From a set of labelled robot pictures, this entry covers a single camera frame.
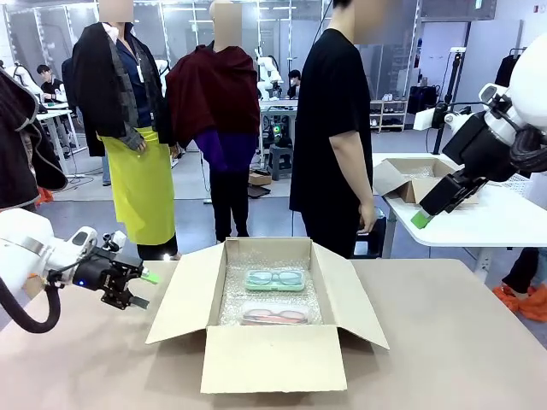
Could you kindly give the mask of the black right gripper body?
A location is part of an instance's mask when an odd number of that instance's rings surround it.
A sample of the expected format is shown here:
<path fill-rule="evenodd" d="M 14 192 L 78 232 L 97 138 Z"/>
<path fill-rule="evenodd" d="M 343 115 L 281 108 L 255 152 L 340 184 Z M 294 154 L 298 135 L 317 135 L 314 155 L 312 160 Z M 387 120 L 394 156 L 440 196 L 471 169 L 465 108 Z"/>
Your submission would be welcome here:
<path fill-rule="evenodd" d="M 485 115 L 485 111 L 470 115 L 443 148 L 445 155 L 462 166 L 452 174 L 457 183 L 504 182 L 517 172 L 509 160 L 509 146 L 496 137 Z"/>

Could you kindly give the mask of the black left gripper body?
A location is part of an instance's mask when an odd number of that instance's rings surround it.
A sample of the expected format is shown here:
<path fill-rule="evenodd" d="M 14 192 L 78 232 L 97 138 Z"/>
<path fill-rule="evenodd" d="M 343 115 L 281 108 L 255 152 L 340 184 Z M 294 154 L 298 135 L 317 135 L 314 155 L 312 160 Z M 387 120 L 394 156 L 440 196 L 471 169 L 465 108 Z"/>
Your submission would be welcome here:
<path fill-rule="evenodd" d="M 129 282 L 139 278 L 143 268 L 139 258 L 95 247 L 80 260 L 76 284 L 92 291 L 102 290 L 101 301 L 111 307 L 127 308 L 129 298 L 135 296 L 128 288 Z"/>

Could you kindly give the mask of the person's right hand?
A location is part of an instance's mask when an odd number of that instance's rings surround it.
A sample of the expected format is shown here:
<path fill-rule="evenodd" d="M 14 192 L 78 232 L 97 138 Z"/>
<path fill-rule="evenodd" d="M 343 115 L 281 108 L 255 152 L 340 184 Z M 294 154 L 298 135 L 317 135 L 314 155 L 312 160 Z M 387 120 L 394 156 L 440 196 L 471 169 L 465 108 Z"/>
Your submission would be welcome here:
<path fill-rule="evenodd" d="M 364 202 L 359 206 L 360 227 L 359 231 L 369 233 L 374 228 L 377 214 L 373 202 Z"/>

